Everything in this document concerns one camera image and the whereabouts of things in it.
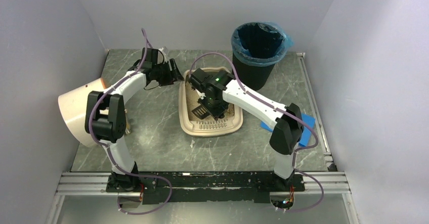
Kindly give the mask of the beige litter box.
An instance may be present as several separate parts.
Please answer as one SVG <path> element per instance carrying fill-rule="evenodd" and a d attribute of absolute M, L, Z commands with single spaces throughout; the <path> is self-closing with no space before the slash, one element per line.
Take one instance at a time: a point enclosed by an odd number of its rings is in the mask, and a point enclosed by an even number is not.
<path fill-rule="evenodd" d="M 195 90 L 198 95 L 199 93 L 206 93 L 208 96 L 209 92 L 214 94 L 217 90 L 223 90 L 223 92 L 225 92 L 227 84 L 236 79 L 226 67 L 207 67 L 187 70 L 183 74 L 183 77 L 185 80 L 181 82 L 179 89 L 179 118 L 181 128 L 186 134 L 197 137 L 216 137 L 233 133 L 242 126 L 242 109 L 232 103 L 229 104 L 234 106 L 234 117 L 214 120 L 211 116 L 208 116 L 199 121 L 192 121 L 188 118 L 185 84 L 188 82 L 192 90 Z"/>

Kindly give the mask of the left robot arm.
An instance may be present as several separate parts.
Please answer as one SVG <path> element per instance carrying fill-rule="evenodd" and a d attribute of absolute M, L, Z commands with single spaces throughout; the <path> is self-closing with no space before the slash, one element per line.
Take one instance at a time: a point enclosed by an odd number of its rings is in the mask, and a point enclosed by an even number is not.
<path fill-rule="evenodd" d="M 125 143 L 125 104 L 135 93 L 155 81 L 159 86 L 172 85 L 184 78 L 175 59 L 161 49 L 144 48 L 141 59 L 125 75 L 103 91 L 91 91 L 87 97 L 84 129 L 101 146 L 110 161 L 112 172 L 108 192 L 142 190 L 136 162 Z"/>

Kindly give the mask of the black litter scoop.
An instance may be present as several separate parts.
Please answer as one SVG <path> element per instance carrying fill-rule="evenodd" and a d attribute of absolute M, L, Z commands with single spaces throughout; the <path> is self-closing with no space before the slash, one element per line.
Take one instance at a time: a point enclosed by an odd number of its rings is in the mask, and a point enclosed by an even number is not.
<path fill-rule="evenodd" d="M 191 112 L 200 120 L 203 120 L 206 117 L 210 116 L 210 112 L 203 105 L 197 106 Z"/>

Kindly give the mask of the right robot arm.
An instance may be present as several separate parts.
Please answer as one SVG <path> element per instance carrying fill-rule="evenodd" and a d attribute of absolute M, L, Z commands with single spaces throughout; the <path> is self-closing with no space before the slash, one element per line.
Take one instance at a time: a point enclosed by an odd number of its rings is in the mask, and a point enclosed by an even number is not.
<path fill-rule="evenodd" d="M 284 180 L 292 176 L 293 153 L 304 131 L 299 106 L 274 102 L 241 85 L 234 75 L 225 70 L 210 74 L 197 69 L 190 73 L 188 82 L 200 96 L 199 106 L 193 110 L 198 118 L 211 116 L 218 120 L 233 104 L 265 123 L 272 130 L 269 144 L 275 151 L 274 174 Z"/>

